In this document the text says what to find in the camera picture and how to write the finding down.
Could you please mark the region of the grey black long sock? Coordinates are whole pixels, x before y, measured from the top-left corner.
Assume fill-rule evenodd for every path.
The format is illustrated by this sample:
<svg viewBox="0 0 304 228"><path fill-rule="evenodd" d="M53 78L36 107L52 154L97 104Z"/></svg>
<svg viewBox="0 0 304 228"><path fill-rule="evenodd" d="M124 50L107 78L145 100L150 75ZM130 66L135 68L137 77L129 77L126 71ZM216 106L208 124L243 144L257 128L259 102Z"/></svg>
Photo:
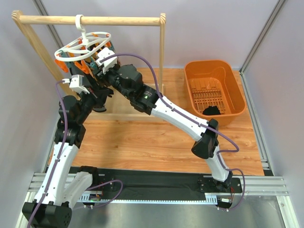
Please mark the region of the grey black long sock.
<svg viewBox="0 0 304 228"><path fill-rule="evenodd" d="M87 74L84 73L83 71L81 71L78 67L76 67L74 63L71 63L70 74L71 75L82 75L84 86L89 86L89 87L96 89L97 83L93 83L93 85L92 85L93 78L91 77L91 75L89 75L89 78L87 78ZM106 111L106 108L103 104L97 104L93 108L93 110L97 113L102 113L102 112Z"/></svg>

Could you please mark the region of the white round clip hanger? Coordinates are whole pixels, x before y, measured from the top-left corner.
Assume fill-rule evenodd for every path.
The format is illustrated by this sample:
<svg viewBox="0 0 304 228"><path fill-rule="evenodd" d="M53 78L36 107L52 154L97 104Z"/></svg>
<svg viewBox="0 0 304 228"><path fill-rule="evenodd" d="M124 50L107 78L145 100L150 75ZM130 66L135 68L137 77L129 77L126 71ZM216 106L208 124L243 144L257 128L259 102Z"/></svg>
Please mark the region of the white round clip hanger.
<svg viewBox="0 0 304 228"><path fill-rule="evenodd" d="M111 41L111 34L107 32L87 33L81 24L83 15L75 16L75 26L81 32L81 36L54 53L55 59L62 62L75 62L91 57L106 43Z"/></svg>

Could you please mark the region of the brown argyle sock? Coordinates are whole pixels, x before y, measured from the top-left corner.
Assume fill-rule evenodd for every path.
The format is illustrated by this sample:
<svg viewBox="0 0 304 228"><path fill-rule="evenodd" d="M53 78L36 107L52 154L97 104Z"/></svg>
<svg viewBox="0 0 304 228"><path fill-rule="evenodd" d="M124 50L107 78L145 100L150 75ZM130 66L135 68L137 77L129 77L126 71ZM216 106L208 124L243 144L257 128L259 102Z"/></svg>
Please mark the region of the brown argyle sock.
<svg viewBox="0 0 304 228"><path fill-rule="evenodd" d="M107 57L108 57L108 56L111 56L111 55L113 55L113 54L115 54L115 48L114 48L114 46L113 46L113 44L112 44L111 41L107 42L107 43L103 46L103 49L105 49L105 48L108 48L108 49L109 49L109 51L107 51L107 53L106 53L106 56L107 56Z"/></svg>

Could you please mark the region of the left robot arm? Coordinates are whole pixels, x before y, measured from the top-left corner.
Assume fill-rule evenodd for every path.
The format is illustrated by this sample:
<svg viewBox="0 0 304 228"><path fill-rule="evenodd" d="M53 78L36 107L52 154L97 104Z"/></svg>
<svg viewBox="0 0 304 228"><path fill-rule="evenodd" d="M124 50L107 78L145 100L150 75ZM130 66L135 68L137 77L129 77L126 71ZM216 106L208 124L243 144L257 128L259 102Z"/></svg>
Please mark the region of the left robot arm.
<svg viewBox="0 0 304 228"><path fill-rule="evenodd" d="M86 129L84 122L96 107L112 97L113 90L103 87L83 93L80 100L72 95L59 98L59 115L51 163L32 202L23 205L22 213L29 228L66 228L72 209L83 192L99 182L97 169L83 167L69 185L66 180L78 153Z"/></svg>

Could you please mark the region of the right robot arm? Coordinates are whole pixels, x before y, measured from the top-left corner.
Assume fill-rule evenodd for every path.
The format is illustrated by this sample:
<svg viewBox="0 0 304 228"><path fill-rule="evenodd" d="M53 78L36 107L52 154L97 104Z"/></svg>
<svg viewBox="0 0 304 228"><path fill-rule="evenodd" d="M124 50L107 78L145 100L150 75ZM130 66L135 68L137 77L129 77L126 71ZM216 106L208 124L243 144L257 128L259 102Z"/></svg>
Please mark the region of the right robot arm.
<svg viewBox="0 0 304 228"><path fill-rule="evenodd" d="M187 133L194 141L192 153L206 161L211 170L215 187L227 190L231 185L232 172L228 171L219 154L218 122L195 117L172 103L167 97L143 82L142 74L133 65L115 66L94 70L97 81L112 86L130 101L131 106L148 115L161 118Z"/></svg>

